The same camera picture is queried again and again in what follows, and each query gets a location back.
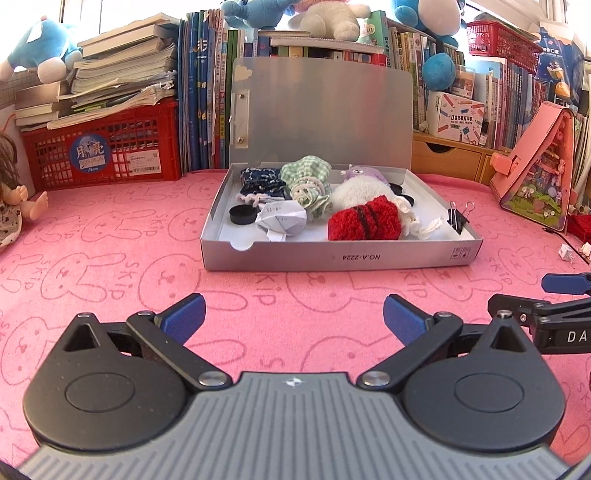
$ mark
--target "cartoon box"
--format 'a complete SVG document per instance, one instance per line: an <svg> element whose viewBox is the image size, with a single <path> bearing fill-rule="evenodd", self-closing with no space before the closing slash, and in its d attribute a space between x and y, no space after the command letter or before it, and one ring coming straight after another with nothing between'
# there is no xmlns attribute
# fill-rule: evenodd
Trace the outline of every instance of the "cartoon box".
<svg viewBox="0 0 591 480"><path fill-rule="evenodd" d="M435 137L478 145L483 117L483 103L451 93L429 93L427 122Z"/></svg>

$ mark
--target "doll foot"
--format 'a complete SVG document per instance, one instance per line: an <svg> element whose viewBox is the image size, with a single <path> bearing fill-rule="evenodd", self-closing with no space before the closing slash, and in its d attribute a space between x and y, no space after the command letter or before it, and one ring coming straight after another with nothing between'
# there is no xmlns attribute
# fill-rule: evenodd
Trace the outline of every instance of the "doll foot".
<svg viewBox="0 0 591 480"><path fill-rule="evenodd" d="M43 192L41 195L39 195L39 198L35 200L35 204L29 213L29 218L35 221L48 210L49 200L47 198L47 192Z"/></svg>

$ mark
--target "drawer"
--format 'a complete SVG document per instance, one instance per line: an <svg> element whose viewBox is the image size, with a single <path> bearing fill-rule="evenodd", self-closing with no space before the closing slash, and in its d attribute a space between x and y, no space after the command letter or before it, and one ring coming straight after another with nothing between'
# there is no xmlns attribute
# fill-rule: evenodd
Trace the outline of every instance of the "drawer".
<svg viewBox="0 0 591 480"><path fill-rule="evenodd" d="M481 154L462 148L413 141L411 171L457 179L477 180Z"/></svg>
<svg viewBox="0 0 591 480"><path fill-rule="evenodd" d="M480 183L484 185L488 185L491 182L491 178L495 175L496 171L491 166L491 156L485 156L484 168L482 172L482 177L480 178Z"/></svg>

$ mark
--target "binder clip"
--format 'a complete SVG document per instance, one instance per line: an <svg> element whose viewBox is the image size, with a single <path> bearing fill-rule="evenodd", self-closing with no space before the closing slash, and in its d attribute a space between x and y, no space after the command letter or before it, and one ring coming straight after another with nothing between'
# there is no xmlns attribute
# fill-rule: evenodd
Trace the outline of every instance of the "binder clip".
<svg viewBox="0 0 591 480"><path fill-rule="evenodd" d="M449 223L452 226L452 228L457 232L458 235L461 235L464 230L464 226L467 223L470 223L468 217L474 211L474 203L467 202L466 206L461 212L458 211L456 207L456 202L449 202L449 206L450 208L447 210L447 223Z"/></svg>

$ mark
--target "blue gripper pad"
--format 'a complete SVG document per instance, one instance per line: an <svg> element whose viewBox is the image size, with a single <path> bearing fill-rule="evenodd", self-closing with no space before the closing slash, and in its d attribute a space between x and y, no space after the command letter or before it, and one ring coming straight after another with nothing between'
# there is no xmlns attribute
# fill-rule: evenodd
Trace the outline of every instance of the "blue gripper pad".
<svg viewBox="0 0 591 480"><path fill-rule="evenodd" d="M405 303L402 297L389 295L384 301L384 323L406 346L427 333L427 324L424 320L427 315L418 309L417 312L412 311Z"/></svg>
<svg viewBox="0 0 591 480"><path fill-rule="evenodd" d="M542 289L546 293L585 295L591 290L586 275L548 273L542 278Z"/></svg>
<svg viewBox="0 0 591 480"><path fill-rule="evenodd" d="M199 293L174 304L157 316L160 329L177 343L184 345L205 321L205 299Z"/></svg>

